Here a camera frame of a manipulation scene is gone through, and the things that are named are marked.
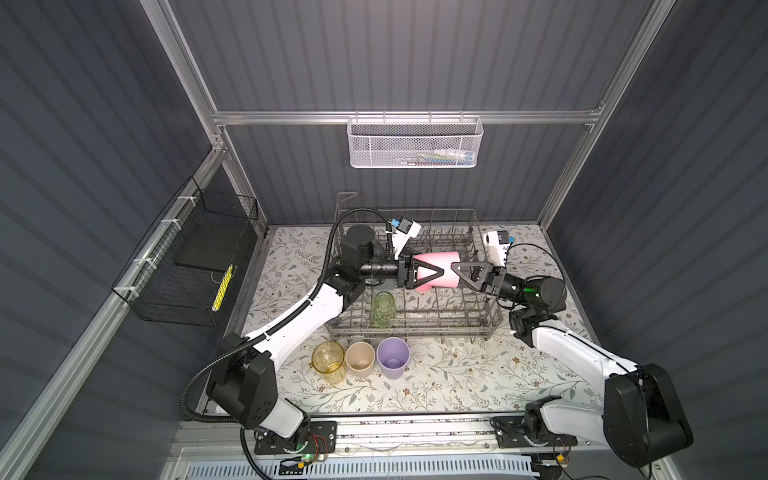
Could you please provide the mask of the green transparent cup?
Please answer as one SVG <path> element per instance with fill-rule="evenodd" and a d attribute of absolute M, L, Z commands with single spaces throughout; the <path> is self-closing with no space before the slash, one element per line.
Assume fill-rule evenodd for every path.
<path fill-rule="evenodd" d="M 379 328 L 389 328 L 397 316 L 396 299 L 390 292 L 375 294 L 372 302 L 372 323 Z"/>

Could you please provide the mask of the purple plastic cup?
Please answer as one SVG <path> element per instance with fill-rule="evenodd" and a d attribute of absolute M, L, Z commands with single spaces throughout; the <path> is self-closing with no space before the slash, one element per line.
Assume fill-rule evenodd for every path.
<path fill-rule="evenodd" d="M 405 340 L 389 337 L 380 342 L 376 349 L 376 358 L 383 375 L 391 380 L 402 377 L 411 359 L 410 347 Z"/>

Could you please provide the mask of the beige plastic cup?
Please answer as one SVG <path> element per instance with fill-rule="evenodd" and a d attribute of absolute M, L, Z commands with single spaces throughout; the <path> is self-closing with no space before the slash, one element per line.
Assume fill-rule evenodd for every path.
<path fill-rule="evenodd" d="M 360 378 L 369 376 L 374 368 L 376 352 L 374 347 L 364 341 L 351 344 L 345 354 L 347 370 Z"/>

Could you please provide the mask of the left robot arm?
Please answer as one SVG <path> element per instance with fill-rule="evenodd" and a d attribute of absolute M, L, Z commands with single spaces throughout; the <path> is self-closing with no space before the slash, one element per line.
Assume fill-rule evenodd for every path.
<path fill-rule="evenodd" d="M 406 218 L 372 215 L 385 224 L 380 242 L 372 227 L 332 225 L 319 278 L 305 296 L 263 327 L 245 336 L 230 334 L 218 356 L 183 388 L 182 413 L 190 420 L 233 423 L 245 430 L 266 430 L 301 443 L 310 420 L 278 392 L 277 372 L 286 358 L 312 333 L 338 317 L 372 280 L 393 278 L 398 286 L 416 289 L 444 276 L 445 268 L 403 250 L 421 227 Z"/>

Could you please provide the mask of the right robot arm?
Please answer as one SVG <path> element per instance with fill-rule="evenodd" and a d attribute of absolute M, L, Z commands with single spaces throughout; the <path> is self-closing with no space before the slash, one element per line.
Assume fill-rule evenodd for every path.
<path fill-rule="evenodd" d="M 664 368 L 620 357 L 558 319 L 567 296 L 563 280 L 521 278 L 487 262 L 455 262 L 451 269 L 470 288 L 512 302 L 513 335 L 564 364 L 603 399 L 600 405 L 587 405 L 549 395 L 527 404 L 522 432 L 529 443 L 544 446 L 570 435 L 609 446 L 631 467 L 693 444 L 693 431 Z"/>

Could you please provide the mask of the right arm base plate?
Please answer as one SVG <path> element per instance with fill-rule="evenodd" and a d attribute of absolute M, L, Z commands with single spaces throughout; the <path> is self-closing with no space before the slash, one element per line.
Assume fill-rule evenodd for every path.
<path fill-rule="evenodd" d="M 490 419 L 500 448 L 565 447 L 578 444 L 576 437 L 549 432 L 536 418 L 526 415 L 496 416 Z"/>

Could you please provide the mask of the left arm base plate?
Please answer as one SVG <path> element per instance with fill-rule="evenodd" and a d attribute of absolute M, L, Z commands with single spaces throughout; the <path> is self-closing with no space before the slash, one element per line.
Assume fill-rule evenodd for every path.
<path fill-rule="evenodd" d="M 307 420 L 287 438 L 277 433 L 257 430 L 254 433 L 256 455 L 328 454 L 336 448 L 338 423 L 335 421 Z"/>

